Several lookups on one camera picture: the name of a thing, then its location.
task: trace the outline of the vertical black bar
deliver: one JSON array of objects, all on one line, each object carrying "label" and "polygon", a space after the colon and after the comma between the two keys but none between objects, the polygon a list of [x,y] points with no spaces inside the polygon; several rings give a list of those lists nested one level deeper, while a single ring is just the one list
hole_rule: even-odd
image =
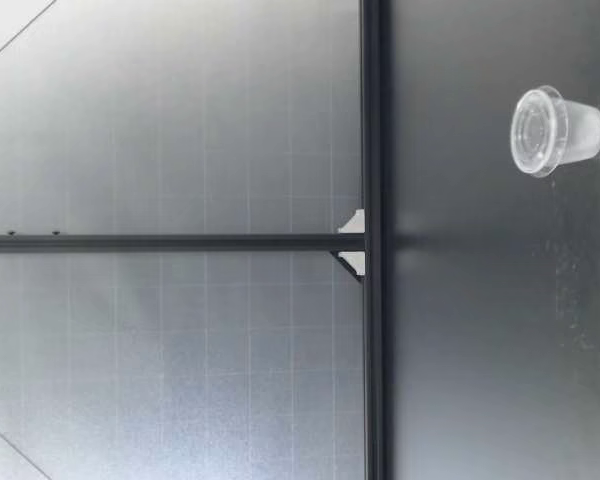
[{"label": "vertical black bar", "polygon": [[382,411],[384,315],[383,225],[384,168],[381,151],[381,0],[361,1],[362,161],[365,208],[365,418],[366,478],[384,480]]}]

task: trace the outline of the horizontal black bar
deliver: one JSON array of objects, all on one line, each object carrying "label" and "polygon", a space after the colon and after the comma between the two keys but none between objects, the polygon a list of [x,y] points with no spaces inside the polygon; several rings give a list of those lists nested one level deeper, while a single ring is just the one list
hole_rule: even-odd
[{"label": "horizontal black bar", "polygon": [[14,235],[0,253],[362,251],[364,234],[287,235]]}]

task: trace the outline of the grid pattern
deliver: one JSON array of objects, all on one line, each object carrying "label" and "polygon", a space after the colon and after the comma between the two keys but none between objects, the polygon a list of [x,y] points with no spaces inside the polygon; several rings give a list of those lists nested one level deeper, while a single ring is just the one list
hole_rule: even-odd
[{"label": "grid pattern", "polygon": [[357,0],[67,0],[0,57],[0,233],[328,232]]},{"label": "grid pattern", "polygon": [[361,302],[327,254],[0,256],[0,430],[59,480],[362,480]]}]

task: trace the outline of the cup lid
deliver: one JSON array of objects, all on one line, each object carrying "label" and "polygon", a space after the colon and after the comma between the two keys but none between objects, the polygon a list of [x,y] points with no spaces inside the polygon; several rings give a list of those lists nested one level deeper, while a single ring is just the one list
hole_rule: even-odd
[{"label": "cup lid", "polygon": [[511,153],[518,168],[545,177],[558,166],[565,151],[568,120],[564,100],[553,87],[525,93],[511,122]]}]

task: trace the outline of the diagonal line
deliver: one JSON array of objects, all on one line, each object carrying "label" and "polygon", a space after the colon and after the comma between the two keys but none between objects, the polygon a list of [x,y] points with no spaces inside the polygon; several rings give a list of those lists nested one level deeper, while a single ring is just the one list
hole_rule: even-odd
[{"label": "diagonal line", "polygon": [[53,480],[44,470],[42,470],[42,468],[40,468],[33,460],[31,460],[31,458],[29,458],[27,455],[25,455],[25,453],[20,450],[11,440],[9,440],[6,435],[4,433],[2,433],[0,431],[0,439],[6,443],[7,445],[9,445],[9,447],[11,447],[11,449],[13,451],[15,451],[18,455],[20,455],[22,458],[24,458],[24,460],[31,465],[33,468],[35,468],[38,473],[40,473],[40,475],[42,475],[44,478],[46,478],[47,480]]},{"label": "diagonal line", "polygon": [[33,25],[42,15],[47,13],[47,11],[55,5],[58,0],[52,0],[46,7],[44,7],[35,17],[33,17],[29,22],[22,27],[20,30],[16,32],[9,40],[6,41],[4,45],[0,47],[0,54],[4,52],[9,46],[16,41],[16,39],[22,35],[31,25]]}]

